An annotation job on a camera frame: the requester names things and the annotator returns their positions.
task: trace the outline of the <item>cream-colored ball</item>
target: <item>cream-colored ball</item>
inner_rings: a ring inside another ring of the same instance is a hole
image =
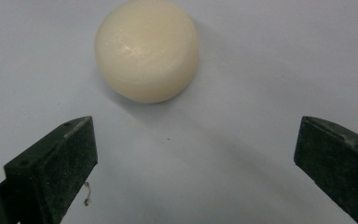
[[[111,12],[95,38],[109,85],[142,103],[173,98],[193,78],[199,40],[189,16],[168,0],[132,0]]]

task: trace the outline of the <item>gray background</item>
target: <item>gray background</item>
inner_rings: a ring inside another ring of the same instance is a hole
[[[64,224],[354,223],[294,165],[301,117],[358,132],[358,1],[173,0],[200,67],[169,102],[115,94],[94,61],[123,0],[0,0],[3,165],[92,115],[100,163]]]

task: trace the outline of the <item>white surface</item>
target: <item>white surface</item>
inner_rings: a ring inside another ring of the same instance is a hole
[[[92,115],[100,163],[66,223],[354,223],[293,163],[300,119],[358,132],[358,1],[174,0],[200,35],[178,97],[132,103],[93,53],[122,1],[0,0],[3,165]]]
[[[160,103],[194,77],[199,39],[189,16],[171,1],[130,1],[103,20],[95,59],[115,91],[135,102]]]

